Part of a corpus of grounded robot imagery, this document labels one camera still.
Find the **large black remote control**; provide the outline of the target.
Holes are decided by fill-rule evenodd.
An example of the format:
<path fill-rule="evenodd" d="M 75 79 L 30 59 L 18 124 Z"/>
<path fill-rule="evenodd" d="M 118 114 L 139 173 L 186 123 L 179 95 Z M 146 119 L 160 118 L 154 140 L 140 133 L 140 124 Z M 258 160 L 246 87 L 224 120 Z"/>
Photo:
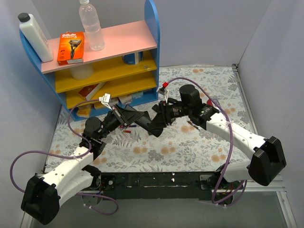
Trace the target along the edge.
<path fill-rule="evenodd" d="M 143 113 L 144 113 L 144 115 L 141 116 L 139 119 L 137 119 L 135 121 L 135 123 L 137 125 L 139 125 L 140 127 L 142 127 L 143 129 L 145 129 L 146 131 L 148 131 L 149 125 L 151 123 L 151 118 L 150 118 L 149 113 L 147 111 L 144 111 Z"/>

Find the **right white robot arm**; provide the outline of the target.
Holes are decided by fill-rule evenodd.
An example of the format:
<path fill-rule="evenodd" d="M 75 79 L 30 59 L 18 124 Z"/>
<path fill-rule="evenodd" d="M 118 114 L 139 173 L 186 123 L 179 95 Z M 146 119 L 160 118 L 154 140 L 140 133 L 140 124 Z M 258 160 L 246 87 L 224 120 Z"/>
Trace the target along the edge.
<path fill-rule="evenodd" d="M 159 102 L 157 115 L 148 124 L 150 132 L 167 127 L 176 118 L 188 116 L 204 130 L 226 141 L 233 140 L 233 146 L 248 157 L 248 161 L 229 163 L 227 168 L 217 169 L 208 184 L 215 181 L 219 188 L 225 189 L 234 181 L 253 180 L 262 186 L 268 186 L 286 166 L 279 139 L 274 136 L 267 139 L 235 123 L 229 123 L 219 109 L 202 102 L 199 91 L 193 85 L 183 85 L 179 92 L 180 101 Z"/>

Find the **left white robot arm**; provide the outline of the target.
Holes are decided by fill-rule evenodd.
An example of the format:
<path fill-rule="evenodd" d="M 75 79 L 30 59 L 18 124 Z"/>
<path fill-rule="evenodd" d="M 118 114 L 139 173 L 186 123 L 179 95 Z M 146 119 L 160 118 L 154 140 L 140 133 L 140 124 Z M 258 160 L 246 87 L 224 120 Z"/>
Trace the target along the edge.
<path fill-rule="evenodd" d="M 101 188 L 101 172 L 91 162 L 105 148 L 102 141 L 120 126 L 133 123 L 141 127 L 148 126 L 148 112 L 137 111 L 127 105 L 112 107 L 104 120 L 90 117 L 85 122 L 83 139 L 75 149 L 71 159 L 67 159 L 47 174 L 32 177 L 26 186 L 21 209 L 43 225 L 49 224 L 68 199 L 83 189 Z"/>

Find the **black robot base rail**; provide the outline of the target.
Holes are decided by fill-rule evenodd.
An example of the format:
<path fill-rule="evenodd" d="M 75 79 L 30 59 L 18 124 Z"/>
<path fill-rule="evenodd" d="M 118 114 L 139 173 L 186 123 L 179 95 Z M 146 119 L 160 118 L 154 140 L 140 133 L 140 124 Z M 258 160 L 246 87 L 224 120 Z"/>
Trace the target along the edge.
<path fill-rule="evenodd" d="M 211 200 L 220 177 L 219 171 L 101 172 L 91 165 L 82 170 L 93 176 L 88 190 L 96 190 L 115 200 Z"/>

